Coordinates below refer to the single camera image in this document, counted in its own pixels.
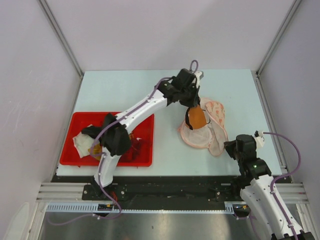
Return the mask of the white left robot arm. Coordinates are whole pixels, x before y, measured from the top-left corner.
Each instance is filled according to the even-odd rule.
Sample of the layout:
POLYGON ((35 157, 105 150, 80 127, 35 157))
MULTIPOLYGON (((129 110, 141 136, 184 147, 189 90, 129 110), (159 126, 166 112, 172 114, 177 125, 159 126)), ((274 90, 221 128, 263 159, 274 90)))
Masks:
POLYGON ((103 129, 96 137, 102 146, 100 163, 94 174, 97 184, 93 194, 98 199, 105 200, 110 196, 109 185, 113 182, 119 159, 132 145, 130 133, 149 116, 172 103, 196 107, 200 103, 200 80, 203 76, 200 70, 183 68, 176 76, 162 78, 150 94, 131 108, 115 116, 107 114, 103 129))

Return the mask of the red plastic bin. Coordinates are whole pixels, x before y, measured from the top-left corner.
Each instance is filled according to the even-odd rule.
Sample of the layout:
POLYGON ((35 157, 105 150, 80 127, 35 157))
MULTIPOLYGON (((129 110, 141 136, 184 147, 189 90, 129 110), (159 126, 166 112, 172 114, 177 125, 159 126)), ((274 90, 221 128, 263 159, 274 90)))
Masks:
MULTIPOLYGON (((73 138, 89 125, 101 127, 107 112, 76 112, 73 114, 59 163, 63 166, 97 167, 99 160, 87 155, 80 157, 73 138)), ((149 167, 153 161, 155 116, 152 114, 130 134, 131 148, 119 159, 119 167, 149 167)))

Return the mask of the right aluminium frame post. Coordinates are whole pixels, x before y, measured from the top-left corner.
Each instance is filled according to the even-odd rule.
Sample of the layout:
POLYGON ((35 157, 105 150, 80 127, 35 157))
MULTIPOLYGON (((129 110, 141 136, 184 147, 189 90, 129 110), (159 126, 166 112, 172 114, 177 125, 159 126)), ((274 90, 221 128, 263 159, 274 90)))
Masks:
POLYGON ((290 26, 291 22, 295 18, 301 4, 303 3, 303 0, 294 0, 286 13, 282 23, 280 24, 280 27, 278 28, 269 48, 267 49, 264 57, 262 58, 261 63, 259 64, 257 70, 255 71, 255 74, 260 77, 262 72, 264 71, 267 63, 271 59, 272 55, 275 53, 278 45, 280 44, 285 32, 287 31, 288 27, 290 26))

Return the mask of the black garment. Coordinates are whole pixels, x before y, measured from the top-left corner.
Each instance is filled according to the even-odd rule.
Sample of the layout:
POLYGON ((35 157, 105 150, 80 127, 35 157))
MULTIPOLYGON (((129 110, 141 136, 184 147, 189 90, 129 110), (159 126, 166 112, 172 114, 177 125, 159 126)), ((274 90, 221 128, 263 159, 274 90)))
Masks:
POLYGON ((83 135, 88 135, 92 139, 95 139, 103 130, 101 126, 89 125, 81 130, 83 135))

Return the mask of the dark red garment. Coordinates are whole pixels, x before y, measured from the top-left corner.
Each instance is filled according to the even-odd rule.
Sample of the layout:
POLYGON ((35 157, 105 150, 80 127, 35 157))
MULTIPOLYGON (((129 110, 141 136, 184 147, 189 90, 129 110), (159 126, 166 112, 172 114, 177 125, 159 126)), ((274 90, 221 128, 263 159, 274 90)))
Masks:
POLYGON ((121 163, 144 163, 149 160, 150 142, 134 137, 133 147, 120 158, 121 163))

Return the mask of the left aluminium frame post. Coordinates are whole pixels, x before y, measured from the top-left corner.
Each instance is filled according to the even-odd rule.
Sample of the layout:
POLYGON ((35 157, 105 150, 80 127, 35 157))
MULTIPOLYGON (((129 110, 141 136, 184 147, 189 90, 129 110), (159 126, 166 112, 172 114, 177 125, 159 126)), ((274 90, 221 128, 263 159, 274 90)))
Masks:
POLYGON ((68 43, 68 40, 65 36, 65 34, 62 31, 62 28, 60 24, 57 21, 57 18, 54 15, 54 12, 52 11, 50 5, 48 4, 47 0, 37 0, 41 10, 43 11, 45 17, 48 20, 49 25, 51 26, 54 34, 56 35, 58 41, 60 42, 62 49, 66 53, 69 61, 71 62, 71 65, 73 66, 74 70, 78 74, 78 76, 83 79, 84 71, 80 67, 79 62, 77 61, 77 58, 68 43))

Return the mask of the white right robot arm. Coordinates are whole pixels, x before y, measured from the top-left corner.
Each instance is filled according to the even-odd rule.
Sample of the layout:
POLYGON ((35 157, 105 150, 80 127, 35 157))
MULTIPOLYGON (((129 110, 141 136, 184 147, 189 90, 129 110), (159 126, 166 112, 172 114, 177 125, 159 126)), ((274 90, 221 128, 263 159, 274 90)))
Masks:
POLYGON ((237 161, 240 175, 234 178, 230 188, 231 196, 244 200, 249 216, 255 216, 263 226, 270 240, 313 240, 311 232, 306 232, 295 220, 282 199, 276 181, 267 163, 257 156, 257 148, 265 143, 264 133, 240 134, 233 141, 224 142, 228 155, 237 161))

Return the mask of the yellow garment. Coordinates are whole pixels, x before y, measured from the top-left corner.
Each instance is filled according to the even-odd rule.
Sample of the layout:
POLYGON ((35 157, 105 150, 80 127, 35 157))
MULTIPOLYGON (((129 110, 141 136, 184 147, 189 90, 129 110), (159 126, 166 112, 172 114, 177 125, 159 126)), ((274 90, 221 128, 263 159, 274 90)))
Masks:
MULTIPOLYGON (((134 140, 134 134, 133 133, 131 133, 129 135, 129 139, 131 141, 131 146, 129 147, 129 150, 131 150, 132 147, 133 147, 133 140, 134 140)), ((90 156, 92 156, 97 161, 100 161, 101 160, 101 156, 102 156, 102 150, 103 150, 103 148, 100 145, 100 143, 97 143, 93 147, 89 148, 88 152, 89 152, 90 156)))

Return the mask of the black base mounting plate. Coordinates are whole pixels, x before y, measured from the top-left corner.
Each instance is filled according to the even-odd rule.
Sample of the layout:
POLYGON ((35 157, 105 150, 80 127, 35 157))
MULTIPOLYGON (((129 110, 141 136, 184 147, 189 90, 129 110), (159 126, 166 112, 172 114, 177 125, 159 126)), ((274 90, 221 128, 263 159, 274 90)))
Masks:
POLYGON ((133 200, 135 197, 156 198, 207 198, 218 194, 240 199, 240 189, 249 185, 242 176, 116 176, 103 189, 92 180, 83 187, 82 199, 107 200, 109 194, 117 202, 133 200))

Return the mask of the white garment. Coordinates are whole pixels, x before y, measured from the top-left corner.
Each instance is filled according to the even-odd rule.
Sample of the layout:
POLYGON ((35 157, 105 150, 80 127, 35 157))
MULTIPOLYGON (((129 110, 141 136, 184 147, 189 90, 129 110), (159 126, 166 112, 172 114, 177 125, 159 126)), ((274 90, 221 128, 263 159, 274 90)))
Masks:
POLYGON ((76 136, 72 138, 72 140, 73 145, 81 159, 90 155, 89 149, 94 143, 94 138, 80 131, 76 136))

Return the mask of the aluminium frame post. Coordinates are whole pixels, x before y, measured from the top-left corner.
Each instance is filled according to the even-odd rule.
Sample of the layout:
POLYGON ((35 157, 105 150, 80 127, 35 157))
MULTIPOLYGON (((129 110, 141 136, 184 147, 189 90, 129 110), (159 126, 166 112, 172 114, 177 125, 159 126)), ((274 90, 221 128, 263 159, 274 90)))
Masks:
POLYGON ((280 24, 280 27, 278 28, 269 48, 267 49, 264 57, 262 58, 261 63, 259 64, 257 70, 255 71, 255 74, 260 77, 262 72, 264 71, 267 63, 271 59, 272 55, 275 53, 278 45, 280 44, 285 32, 287 31, 288 27, 290 26, 291 22, 295 18, 301 4, 303 3, 303 0, 294 0, 286 13, 282 23, 280 24))
POLYGON ((62 31, 62 28, 60 24, 57 21, 57 18, 54 15, 54 12, 52 11, 50 5, 48 4, 47 0, 37 0, 41 10, 43 11, 45 17, 48 20, 49 25, 51 26, 54 34, 56 35, 58 41, 60 42, 62 49, 66 53, 69 61, 71 62, 71 65, 73 66, 74 70, 78 74, 78 76, 83 79, 84 71, 80 67, 79 62, 77 61, 77 58, 68 43, 68 40, 65 36, 65 34, 62 31))

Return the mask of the orange bra with black trim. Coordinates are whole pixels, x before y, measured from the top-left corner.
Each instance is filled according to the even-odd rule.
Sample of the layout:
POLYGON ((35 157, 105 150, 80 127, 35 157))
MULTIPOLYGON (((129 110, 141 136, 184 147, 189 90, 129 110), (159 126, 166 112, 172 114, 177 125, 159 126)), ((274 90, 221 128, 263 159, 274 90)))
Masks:
POLYGON ((186 126, 192 131, 201 129, 211 122, 210 119, 206 119, 205 111, 199 104, 186 110, 184 121, 186 126))

